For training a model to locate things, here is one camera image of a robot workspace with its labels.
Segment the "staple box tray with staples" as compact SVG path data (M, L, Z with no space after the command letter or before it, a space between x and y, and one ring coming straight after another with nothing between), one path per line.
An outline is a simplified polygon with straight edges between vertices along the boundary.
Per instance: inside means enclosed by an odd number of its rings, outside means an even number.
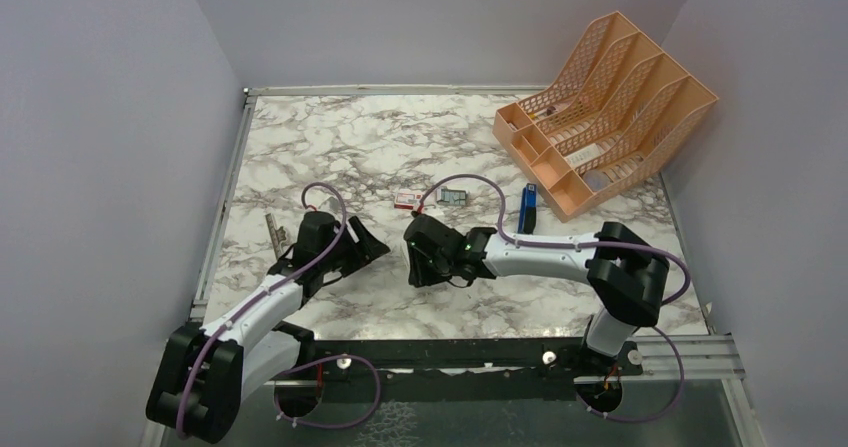
M468 204L468 192L461 189L440 188L436 202L441 205L464 207Z

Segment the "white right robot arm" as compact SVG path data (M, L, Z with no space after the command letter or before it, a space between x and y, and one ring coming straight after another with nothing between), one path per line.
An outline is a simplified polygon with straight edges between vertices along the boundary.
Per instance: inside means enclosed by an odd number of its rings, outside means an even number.
M472 284L512 276L590 286L602 308L576 351L579 365L592 374L612 366L633 333L657 325L670 270L665 255L618 222L606 222L599 232L581 236L507 238L494 227L461 233L419 214L403 239L414 287L454 278Z

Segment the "red white staple box sleeve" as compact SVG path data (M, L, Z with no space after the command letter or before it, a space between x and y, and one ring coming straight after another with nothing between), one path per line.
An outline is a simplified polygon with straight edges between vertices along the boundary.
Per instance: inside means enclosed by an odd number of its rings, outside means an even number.
M399 191L395 194L393 206L396 209L414 210L420 205L422 197L422 192Z

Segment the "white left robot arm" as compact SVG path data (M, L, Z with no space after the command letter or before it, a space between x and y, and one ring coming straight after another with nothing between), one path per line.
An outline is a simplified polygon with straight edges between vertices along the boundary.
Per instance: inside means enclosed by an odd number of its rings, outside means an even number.
M187 323L166 346L147 403L148 420L210 444L233 426L241 404L272 378L305 377L313 407L323 389L323 363L312 331L287 322L321 288L386 256L389 247L356 216L338 220L308 211L295 242L281 252L246 299L205 325Z

